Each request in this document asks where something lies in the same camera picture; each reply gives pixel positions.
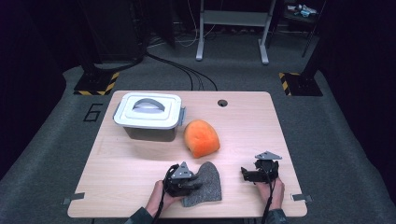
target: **orange plush toy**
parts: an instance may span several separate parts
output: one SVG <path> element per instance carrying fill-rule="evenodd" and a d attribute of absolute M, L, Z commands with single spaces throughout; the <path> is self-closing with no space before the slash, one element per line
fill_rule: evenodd
<path fill-rule="evenodd" d="M 218 134 L 206 121 L 195 119 L 184 131 L 184 142 L 194 158 L 209 155 L 220 148 Z"/>

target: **gray container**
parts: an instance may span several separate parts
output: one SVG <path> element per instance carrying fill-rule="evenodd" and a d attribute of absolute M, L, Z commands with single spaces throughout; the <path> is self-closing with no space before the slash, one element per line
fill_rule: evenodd
<path fill-rule="evenodd" d="M 185 111 L 177 95 L 131 92 L 122 97 L 113 119 L 133 139 L 172 142 Z"/>

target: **dark sleeve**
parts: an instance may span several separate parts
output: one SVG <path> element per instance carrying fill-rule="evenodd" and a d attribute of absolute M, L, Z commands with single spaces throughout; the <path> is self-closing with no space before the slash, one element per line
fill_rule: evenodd
<path fill-rule="evenodd" d="M 288 224 L 285 213 L 282 209 L 274 209 L 268 212 L 268 217 L 265 219 L 265 224 Z"/>
<path fill-rule="evenodd" d="M 124 224 L 150 224 L 152 216 L 144 208 L 140 207 Z"/>

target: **lid handle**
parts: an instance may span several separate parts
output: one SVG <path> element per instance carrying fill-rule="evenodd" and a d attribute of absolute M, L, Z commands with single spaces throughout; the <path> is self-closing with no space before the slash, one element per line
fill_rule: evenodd
<path fill-rule="evenodd" d="M 151 104 L 151 105 L 155 105 L 157 106 L 161 111 L 165 111 L 165 106 L 163 106 L 163 104 L 161 104 L 160 102 L 150 99 L 150 98 L 143 98 L 141 100 L 136 101 L 136 103 L 134 103 L 134 108 L 132 108 L 132 110 L 134 110 L 135 108 L 137 108 L 139 105 L 141 104 Z"/>

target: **light wood tabletop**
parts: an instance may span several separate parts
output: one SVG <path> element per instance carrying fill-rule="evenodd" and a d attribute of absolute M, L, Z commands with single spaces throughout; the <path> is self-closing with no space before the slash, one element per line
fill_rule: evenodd
<path fill-rule="evenodd" d="M 76 193 L 84 198 L 70 203 L 70 217 L 129 217 L 145 206 L 154 183 L 164 178 L 171 165 L 185 161 L 197 173 L 211 161 L 219 171 L 222 200 L 183 207 L 177 202 L 161 217 L 261 217 L 264 210 L 257 187 L 244 181 L 241 167 L 255 170 L 255 156 L 270 151 L 282 157 L 279 176 L 285 183 L 283 209 L 287 217 L 305 216 L 304 201 L 291 194 L 301 189 L 294 171 L 273 101 L 264 91 L 136 91 L 178 95 L 186 118 L 172 142 L 134 140 L 113 120 L 123 95 L 116 91 L 109 103 Z M 218 105 L 227 101 L 226 106 Z M 183 132 L 194 119 L 210 123 L 218 133 L 219 151 L 195 159 L 184 144 Z"/>

